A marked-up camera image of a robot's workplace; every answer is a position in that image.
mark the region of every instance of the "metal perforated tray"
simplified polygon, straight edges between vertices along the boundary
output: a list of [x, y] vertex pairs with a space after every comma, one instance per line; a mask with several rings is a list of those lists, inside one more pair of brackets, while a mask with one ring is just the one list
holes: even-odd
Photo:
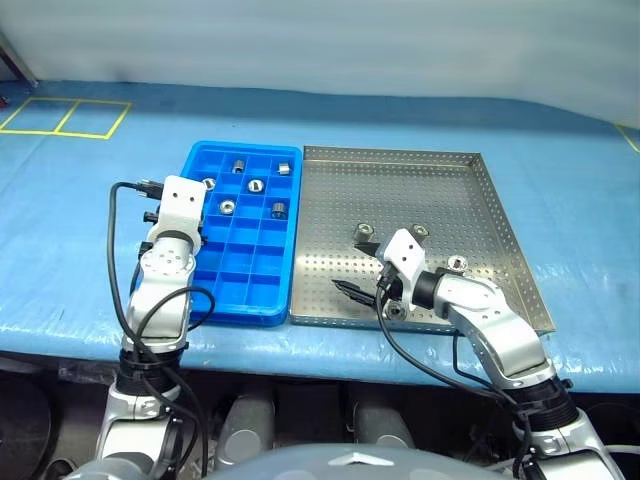
[[[349, 300], [332, 279], [375, 291], [377, 260], [353, 247], [356, 224], [384, 241], [398, 228], [427, 226], [430, 270], [460, 254], [469, 275], [502, 287], [507, 302], [537, 331], [555, 330], [479, 153], [305, 147], [291, 320], [375, 327], [373, 310]], [[451, 332], [417, 308], [395, 329]]]

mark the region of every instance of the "blue plastic tray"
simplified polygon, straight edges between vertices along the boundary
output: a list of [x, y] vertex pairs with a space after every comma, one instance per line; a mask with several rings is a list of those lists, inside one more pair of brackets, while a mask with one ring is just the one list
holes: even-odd
[[[245, 162], [242, 173], [232, 172], [236, 160]], [[278, 173], [283, 162], [289, 175]], [[211, 322], [271, 326], [286, 318], [301, 175], [302, 154], [293, 147], [199, 142], [191, 149], [182, 176], [216, 180], [205, 200], [207, 244], [196, 256], [193, 281], [215, 296]], [[251, 179], [264, 182], [262, 193], [249, 192]], [[232, 215], [220, 213], [223, 200], [235, 202]], [[287, 205], [287, 219], [271, 218], [274, 202]], [[191, 316], [201, 318], [208, 301], [198, 294], [192, 298]]]

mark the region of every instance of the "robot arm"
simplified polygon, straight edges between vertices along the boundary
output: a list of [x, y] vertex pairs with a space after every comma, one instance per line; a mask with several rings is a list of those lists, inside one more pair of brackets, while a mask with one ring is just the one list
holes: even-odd
[[[581, 478], [623, 479], [588, 417], [573, 404], [566, 383], [558, 379], [536, 332], [509, 308], [500, 287], [450, 270], [427, 271], [421, 240], [400, 229], [383, 245], [356, 247], [375, 252], [383, 263], [378, 286], [385, 298], [409, 310], [416, 305], [433, 309], [469, 339], [491, 384], [511, 402], [516, 435], [529, 443], [527, 475], [554, 479], [576, 473], [577, 478], [585, 469], [595, 476]], [[337, 286], [360, 303], [373, 302], [354, 285]]]
[[[109, 388], [96, 460], [69, 479], [169, 480], [176, 478], [181, 462], [183, 429], [176, 410], [184, 407], [174, 402], [184, 389], [177, 372], [186, 348], [190, 292], [202, 292], [191, 283], [202, 244], [199, 230], [207, 187], [176, 176], [167, 177], [164, 185], [124, 185], [161, 203], [157, 214], [145, 214], [154, 225], [141, 250], [141, 280], [126, 310], [120, 367]], [[114, 203], [112, 198], [111, 214]], [[202, 293], [213, 302], [210, 293]]]

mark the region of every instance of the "black wire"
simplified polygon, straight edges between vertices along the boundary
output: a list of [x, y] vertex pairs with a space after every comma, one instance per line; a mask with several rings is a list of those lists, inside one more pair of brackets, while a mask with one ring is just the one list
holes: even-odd
[[493, 427], [496, 417], [498, 416], [498, 412], [499, 410], [495, 408], [491, 412], [491, 415], [489, 416], [489, 420], [487, 420], [487, 423], [485, 424], [484, 428], [480, 431], [480, 434], [478, 435], [478, 437], [471, 444], [471, 448], [469, 448], [465, 456], [462, 457], [463, 462], [468, 462], [469, 460], [471, 460], [471, 457], [473, 456], [474, 453], [476, 453], [476, 450], [478, 450], [478, 448], [480, 447], [480, 444], [484, 441], [487, 435], [489, 435], [489, 432], [491, 431], [491, 427]]
[[458, 337], [460, 337], [460, 332], [456, 330], [455, 332], [453, 332], [453, 342], [452, 342], [453, 371], [456, 372], [461, 377], [468, 378], [469, 380], [473, 380], [474, 382], [484, 385], [490, 390], [493, 389], [494, 385], [487, 382], [485, 379], [476, 377], [475, 375], [472, 375], [467, 372], [463, 372], [458, 368]]
[[382, 300], [381, 299], [382, 299], [383, 293], [384, 293], [384, 290], [382, 289], [382, 287], [378, 287], [378, 289], [376, 290], [376, 296], [375, 296], [376, 315], [378, 316], [378, 323], [380, 324], [382, 333], [384, 334], [389, 344], [396, 351], [396, 353], [398, 353], [398, 355], [400, 355], [402, 358], [404, 358], [407, 362], [409, 362], [411, 365], [416, 367], [418, 370], [426, 373], [427, 375], [435, 378], [436, 380], [440, 380], [442, 383], [445, 383], [451, 387], [456, 387], [456, 388], [459, 388], [460, 390], [464, 390], [465, 392], [472, 393], [474, 395], [479, 395], [485, 398], [490, 398], [492, 400], [502, 400], [503, 397], [493, 391], [481, 390], [479, 388], [470, 387], [462, 382], [454, 380], [453, 378], [447, 377], [446, 375], [440, 372], [437, 372], [432, 368], [427, 367], [425, 364], [421, 363], [419, 360], [413, 357], [404, 348], [402, 348], [398, 344], [398, 342], [396, 342], [395, 339], [391, 336], [389, 327], [387, 327], [384, 319], [382, 318], [382, 304], [381, 304]]
[[[376, 296], [375, 296], [375, 307], [376, 307], [376, 315], [378, 316], [378, 323], [380, 324], [380, 328], [382, 329], [382, 333], [384, 334], [385, 338], [387, 339], [387, 341], [389, 342], [389, 344], [393, 347], [393, 349], [396, 351], [396, 353], [398, 353], [398, 355], [400, 355], [402, 358], [404, 358], [407, 362], [409, 362], [411, 365], [413, 365], [414, 367], [416, 367], [418, 370], [426, 373], [427, 375], [430, 375], [431, 377], [435, 378], [436, 380], [440, 380], [442, 383], [445, 383], [451, 387], [456, 387], [459, 388], [461, 390], [464, 390], [465, 392], [468, 393], [472, 393], [474, 395], [479, 395], [481, 397], [485, 397], [485, 398], [490, 398], [492, 400], [496, 400], [496, 401], [501, 401], [504, 400], [506, 401], [511, 407], [516, 408], [518, 407], [518, 403], [506, 392], [504, 392], [503, 390], [501, 390], [500, 388], [496, 387], [495, 385], [479, 378], [479, 377], [475, 377], [474, 375], [471, 374], [465, 374], [463, 375], [463, 377], [466, 378], [471, 378], [474, 381], [476, 378], [478, 380], [480, 380], [479, 383], [481, 383], [482, 385], [486, 386], [489, 390], [483, 390], [483, 389], [479, 389], [479, 388], [474, 388], [474, 387], [470, 387], [462, 382], [459, 382], [457, 380], [454, 380], [453, 378], [447, 377], [446, 375], [437, 372], [436, 370], [433, 370], [432, 368], [427, 367], [425, 364], [421, 363], [419, 360], [417, 360], [415, 357], [413, 357], [409, 352], [407, 352], [404, 348], [402, 348], [393, 338], [393, 336], [391, 335], [391, 332], [389, 331], [389, 328], [387, 327], [384, 319], [382, 318], [382, 296], [384, 294], [384, 289], [381, 286], [378, 286], [377, 290], [376, 290]], [[456, 355], [455, 355], [455, 363], [457, 363], [457, 349], [456, 350]], [[522, 461], [524, 459], [524, 456], [527, 454], [527, 452], [529, 451], [529, 447], [531, 446], [531, 424], [529, 422], [529, 417], [527, 414], [523, 413], [520, 415], [523, 426], [524, 426], [524, 438], [522, 443], [520, 444], [520, 449], [518, 451], [518, 455], [516, 455], [515, 460], [513, 462], [513, 475], [514, 478], [519, 478], [519, 472], [520, 472], [520, 465], [522, 464]]]
[[189, 459], [189, 455], [191, 455], [191, 452], [193, 451], [193, 447], [196, 443], [196, 438], [198, 435], [198, 417], [196, 417], [193, 414], [193, 412], [188, 408], [185, 408], [180, 404], [172, 402], [167, 397], [162, 395], [158, 390], [155, 389], [153, 385], [151, 385], [151, 383], [149, 383], [149, 380], [147, 380], [146, 377], [142, 377], [142, 383], [144, 384], [144, 387], [147, 390], [147, 392], [149, 392], [152, 397], [158, 400], [158, 402], [160, 402], [162, 405], [164, 405], [167, 408], [170, 408], [176, 412], [182, 413], [182, 415], [184, 415], [185, 418], [190, 419], [194, 424], [193, 433], [191, 434], [191, 439], [189, 440], [189, 445], [187, 446], [187, 449], [185, 450], [185, 452], [182, 454], [182, 457], [180, 458], [179, 468], [182, 468], [186, 463], [186, 461]]
[[136, 289], [136, 284], [138, 283], [138, 276], [140, 275], [140, 260], [136, 263], [136, 268], [133, 271], [133, 275], [131, 276], [131, 283], [129, 284], [129, 296], [133, 294], [133, 291]]
[[531, 423], [529, 422], [528, 415], [523, 415], [522, 423], [524, 424], [524, 437], [522, 439], [522, 443], [520, 443], [518, 454], [513, 459], [513, 467], [511, 467], [513, 471], [513, 478], [520, 478], [520, 466], [522, 465], [524, 456], [529, 452], [529, 447], [531, 446]]
[[180, 459], [180, 463], [179, 465], [179, 469], [184, 467], [187, 463], [187, 460], [189, 460], [189, 456], [191, 455], [191, 452], [193, 451], [193, 447], [195, 447], [196, 445], [196, 440], [198, 439], [198, 420], [195, 418], [191, 418], [191, 421], [193, 422], [193, 432], [191, 432], [191, 438], [189, 439], [189, 445], [187, 445], [187, 449], [184, 451], [184, 453], [182, 454], [182, 458]]
[[[125, 335], [131, 340], [134, 344], [133, 355], [134, 357], [138, 357], [138, 350], [144, 353], [152, 362], [162, 363], [160, 358], [151, 351], [147, 345], [142, 341], [142, 339], [131, 329], [131, 327], [127, 324], [127, 320], [124, 314], [124, 310], [122, 309], [122, 301], [120, 299], [120, 290], [118, 288], [118, 279], [116, 276], [116, 265], [115, 265], [115, 254], [114, 254], [114, 245], [115, 245], [115, 223], [116, 223], [116, 200], [117, 193], [120, 188], [131, 188], [133, 190], [137, 190], [137, 185], [129, 182], [118, 182], [115, 183], [109, 192], [109, 218], [107, 223], [107, 271], [109, 273], [109, 287], [111, 289], [111, 298], [113, 300], [113, 307], [116, 312], [116, 318], [118, 323], [120, 324], [120, 328], [125, 333]], [[180, 385], [185, 394], [189, 397], [189, 400], [193, 404], [197, 418], [198, 429], [200, 430], [200, 435], [202, 437], [202, 467], [201, 472], [202, 476], [206, 476], [207, 474], [207, 466], [208, 466], [208, 456], [209, 456], [209, 447], [208, 447], [208, 435], [207, 435], [207, 422], [204, 411], [202, 410], [202, 406], [198, 401], [198, 398], [193, 393], [193, 390], [187, 385], [187, 383], [182, 379], [176, 372], [171, 370], [168, 367], [163, 367], [162, 372], [169, 377], [174, 383]], [[162, 402], [164, 405], [169, 405], [168, 402], [170, 400], [164, 398], [162, 395], [158, 393], [159, 397], [156, 399]]]
[[169, 300], [173, 300], [174, 298], [179, 297], [180, 295], [184, 295], [185, 293], [188, 293], [188, 292], [202, 293], [209, 299], [209, 310], [207, 310], [207, 313], [204, 315], [204, 317], [202, 317], [200, 320], [195, 322], [193, 325], [190, 325], [188, 328], [188, 331], [191, 331], [194, 328], [197, 328], [200, 325], [202, 325], [202, 323], [204, 323], [204, 321], [207, 318], [209, 318], [209, 316], [213, 313], [214, 308], [216, 308], [216, 300], [215, 298], [213, 298], [213, 295], [209, 290], [206, 290], [202, 287], [198, 287], [196, 285], [190, 285], [188, 287], [182, 287], [174, 290], [173, 292], [163, 297], [153, 307], [151, 307], [151, 309], [149, 309], [146, 315], [142, 317], [142, 320], [140, 320], [140, 324], [138, 325], [138, 331], [136, 332], [136, 334], [139, 337], [142, 337], [142, 333], [144, 332], [144, 329], [147, 328], [147, 325], [151, 321], [151, 318], [156, 314], [158, 310], [160, 310], [164, 306], [165, 303], [167, 303]]

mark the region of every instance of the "metal nut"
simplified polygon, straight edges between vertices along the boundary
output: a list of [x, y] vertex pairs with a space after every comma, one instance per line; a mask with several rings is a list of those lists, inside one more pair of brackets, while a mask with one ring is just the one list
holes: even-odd
[[447, 268], [452, 272], [456, 273], [464, 273], [469, 268], [469, 264], [467, 263], [467, 259], [461, 255], [451, 255], [447, 259]]
[[422, 245], [424, 239], [429, 236], [429, 230], [424, 225], [420, 225], [419, 223], [414, 223], [411, 225], [410, 230], [411, 236], [415, 238], [416, 242]]
[[242, 173], [244, 172], [244, 160], [236, 160], [233, 162], [233, 167], [231, 167], [231, 173]]
[[236, 202], [233, 200], [223, 200], [220, 202], [220, 213], [222, 215], [231, 215], [236, 209]]
[[271, 217], [285, 220], [287, 218], [287, 206], [283, 202], [274, 202], [271, 205]]
[[369, 242], [374, 231], [373, 227], [368, 223], [359, 223], [353, 232], [353, 241], [355, 243]]
[[407, 318], [407, 309], [400, 302], [390, 300], [387, 302], [385, 313], [389, 320], [405, 320]]
[[207, 192], [210, 192], [211, 190], [216, 188], [216, 181], [213, 178], [203, 178], [202, 183], [204, 183], [204, 186], [206, 187]]
[[247, 190], [251, 193], [260, 193], [264, 190], [264, 182], [259, 178], [249, 180], [249, 183], [247, 183]]
[[289, 175], [291, 173], [291, 167], [289, 167], [288, 163], [279, 163], [278, 164], [278, 173], [280, 175]]

